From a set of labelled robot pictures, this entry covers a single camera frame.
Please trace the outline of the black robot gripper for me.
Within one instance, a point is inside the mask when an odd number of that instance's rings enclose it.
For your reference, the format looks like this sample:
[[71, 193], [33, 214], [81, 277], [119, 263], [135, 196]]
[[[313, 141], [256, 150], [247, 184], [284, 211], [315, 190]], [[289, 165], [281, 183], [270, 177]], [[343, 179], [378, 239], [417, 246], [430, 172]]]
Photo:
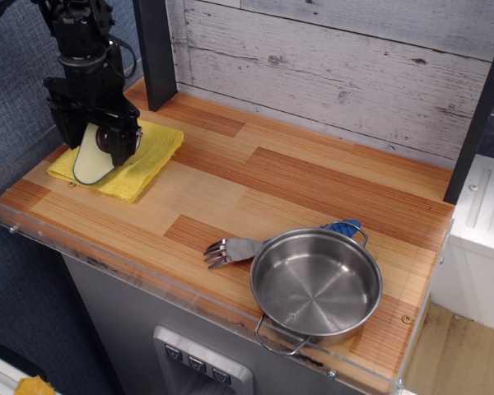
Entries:
[[64, 142], [82, 143], [89, 123], [100, 127], [100, 150], [121, 166], [137, 150], [139, 111], [124, 96], [122, 60], [108, 57], [92, 67], [64, 67], [65, 77], [47, 77], [49, 108]]

